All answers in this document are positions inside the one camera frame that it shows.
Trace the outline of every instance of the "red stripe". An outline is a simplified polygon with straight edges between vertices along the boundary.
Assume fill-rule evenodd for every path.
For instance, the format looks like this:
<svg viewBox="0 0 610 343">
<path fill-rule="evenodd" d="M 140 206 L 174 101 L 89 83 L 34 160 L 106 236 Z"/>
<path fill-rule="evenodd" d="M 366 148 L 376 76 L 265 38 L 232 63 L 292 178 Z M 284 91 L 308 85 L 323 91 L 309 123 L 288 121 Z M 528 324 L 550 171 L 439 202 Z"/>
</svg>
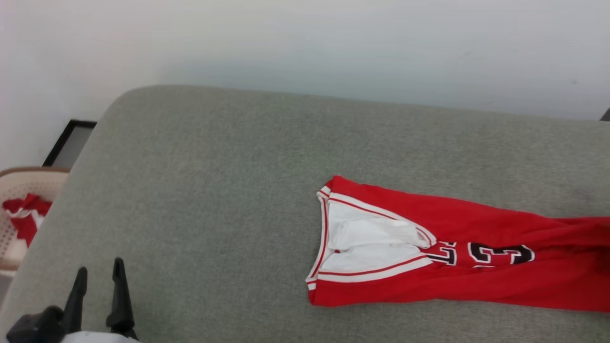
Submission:
<svg viewBox="0 0 610 343">
<path fill-rule="evenodd" d="M 367 211 L 367 212 L 370 212 L 370 213 L 374 213 L 374 214 L 376 214 L 376 215 L 381 215 L 382 217 L 385 217 L 385 218 L 394 219 L 394 220 L 399 220 L 399 219 L 396 219 L 396 218 L 392 218 L 392 217 L 390 217 L 390 216 L 389 216 L 389 215 L 387 215 L 387 214 L 383 214 L 383 213 L 375 212 L 375 211 L 372 211 L 372 210 L 369 210 L 369 209 L 366 209 L 366 208 L 362 208 L 362 207 L 360 207 L 360 206 L 358 206 L 358 205 L 354 205 L 354 204 L 349 203 L 349 202 L 347 202 L 347 201 L 345 201 L 345 200 L 340 200 L 340 199 L 335 199 L 335 198 L 330 198 L 329 200 L 336 201 L 336 202 L 338 202 L 338 203 L 343 203 L 343 204 L 346 204 L 346 205 L 350 205 L 350 206 L 352 206 L 352 207 L 354 207 L 354 208 L 361 209 L 361 210 L 363 210 L 363 211 Z M 430 237 L 429 237 L 429 236 L 428 236 L 428 235 L 427 235 L 425 232 L 423 232 L 422 230 L 420 230 L 420 229 L 418 229 L 418 228 L 416 228 L 416 229 L 417 229 L 417 231 L 418 231 L 419 233 L 421 233 L 422 235 L 424 235 L 424 236 L 426 237 L 426 239 L 428 240 L 428 243 L 429 243 L 430 245 L 432 245 L 432 239 L 431 239 L 431 238 L 430 238 Z"/>
<path fill-rule="evenodd" d="M 318 265 L 315 266 L 314 272 L 311 273 L 310 277 L 314 277 L 318 272 L 318 269 L 320 269 L 320 264 L 322 264 L 322 260 L 324 259 L 324 252 L 326 252 L 326 240 L 328 239 L 328 214 L 326 213 L 326 200 L 322 199 L 322 203 L 324 204 L 324 244 L 322 245 L 322 254 L 320 255 Z"/>
<path fill-rule="evenodd" d="M 405 265 L 405 264 L 409 264 L 411 262 L 415 262 L 419 259 L 423 259 L 423 258 L 428 258 L 427 256 L 417 256 L 416 258 L 401 262 L 399 264 L 395 264 L 395 265 L 391 265 L 390 267 L 386 267 L 386 268 L 382 268 L 382 269 L 376 269 L 376 270 L 368 270 L 366 272 L 359 272 L 359 273 L 333 273 L 333 272 L 319 272 L 318 274 L 323 274 L 323 275 L 340 275 L 340 276 L 355 276 L 355 275 L 365 275 L 365 274 L 372 274 L 372 273 L 378 273 L 378 272 L 383 272 L 386 271 L 388 269 L 392 269 L 395 267 L 399 267 L 401 265 Z"/>
</svg>

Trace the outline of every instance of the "beige plastic basket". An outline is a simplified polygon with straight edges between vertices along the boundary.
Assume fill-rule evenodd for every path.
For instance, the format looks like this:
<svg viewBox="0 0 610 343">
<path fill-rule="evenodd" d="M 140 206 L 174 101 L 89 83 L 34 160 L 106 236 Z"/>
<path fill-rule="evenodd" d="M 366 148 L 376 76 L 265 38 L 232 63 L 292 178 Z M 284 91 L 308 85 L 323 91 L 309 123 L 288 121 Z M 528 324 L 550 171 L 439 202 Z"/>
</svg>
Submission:
<svg viewBox="0 0 610 343">
<path fill-rule="evenodd" d="M 13 168 L 0 171 L 0 204 L 9 199 L 23 199 L 28 193 L 54 201 L 69 169 L 52 167 Z M 17 231 L 9 216 L 0 208 L 0 274 L 14 276 L 27 252 L 25 240 L 17 239 Z"/>
</svg>

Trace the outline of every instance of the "red fabric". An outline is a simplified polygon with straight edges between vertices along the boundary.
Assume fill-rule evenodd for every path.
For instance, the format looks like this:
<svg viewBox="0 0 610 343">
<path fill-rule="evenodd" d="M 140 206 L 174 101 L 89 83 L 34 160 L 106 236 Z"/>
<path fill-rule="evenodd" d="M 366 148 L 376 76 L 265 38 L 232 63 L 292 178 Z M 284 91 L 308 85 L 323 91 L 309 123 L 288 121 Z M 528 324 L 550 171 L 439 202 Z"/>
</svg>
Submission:
<svg viewBox="0 0 610 343">
<path fill-rule="evenodd" d="M 422 252 L 443 258 L 453 249 L 456 259 L 455 265 L 433 259 L 430 265 L 381 280 L 317 280 L 315 289 L 309 291 L 313 305 L 440 298 L 610 312 L 610 217 L 546 218 L 356 184 L 340 176 L 327 186 L 332 193 L 392 211 L 425 227 L 438 243 Z M 531 260 L 519 261 L 529 256 L 526 250 L 515 250 L 525 249 L 522 245 L 533 252 Z M 492 247 L 508 249 L 494 253 L 488 249 Z M 472 251 L 483 254 L 473 256 Z"/>
<path fill-rule="evenodd" d="M 44 217 L 51 208 L 51 202 L 42 200 L 36 194 L 27 194 L 25 199 L 11 199 L 2 203 L 2 208 L 10 217 L 17 230 L 17 238 L 24 239 L 29 247 L 38 231 L 34 216 Z"/>
</svg>

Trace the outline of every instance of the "gray fabric surface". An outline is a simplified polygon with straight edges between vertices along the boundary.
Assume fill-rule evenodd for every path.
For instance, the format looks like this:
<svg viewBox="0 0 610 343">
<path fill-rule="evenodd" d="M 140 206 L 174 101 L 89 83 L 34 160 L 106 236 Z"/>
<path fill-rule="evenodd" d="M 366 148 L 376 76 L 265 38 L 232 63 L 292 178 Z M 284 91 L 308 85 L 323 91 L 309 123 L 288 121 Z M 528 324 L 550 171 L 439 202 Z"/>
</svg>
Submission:
<svg viewBox="0 0 610 343">
<path fill-rule="evenodd" d="M 608 215 L 610 125 L 166 86 L 101 120 L 0 314 L 63 306 L 89 269 L 106 331 L 125 260 L 142 342 L 608 342 L 610 317 L 479 302 L 317 308 L 315 192 L 334 174 L 550 217 Z"/>
</svg>

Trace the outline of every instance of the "red jersey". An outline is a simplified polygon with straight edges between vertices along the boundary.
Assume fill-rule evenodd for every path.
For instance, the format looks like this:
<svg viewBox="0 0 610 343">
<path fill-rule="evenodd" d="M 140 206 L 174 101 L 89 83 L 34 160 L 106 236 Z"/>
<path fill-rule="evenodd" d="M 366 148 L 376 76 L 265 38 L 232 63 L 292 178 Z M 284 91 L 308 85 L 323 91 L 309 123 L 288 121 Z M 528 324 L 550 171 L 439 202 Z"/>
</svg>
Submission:
<svg viewBox="0 0 610 343">
<path fill-rule="evenodd" d="M 317 195 L 313 305 L 439 298 L 610 312 L 610 217 L 546 218 L 340 176 Z"/>
</svg>

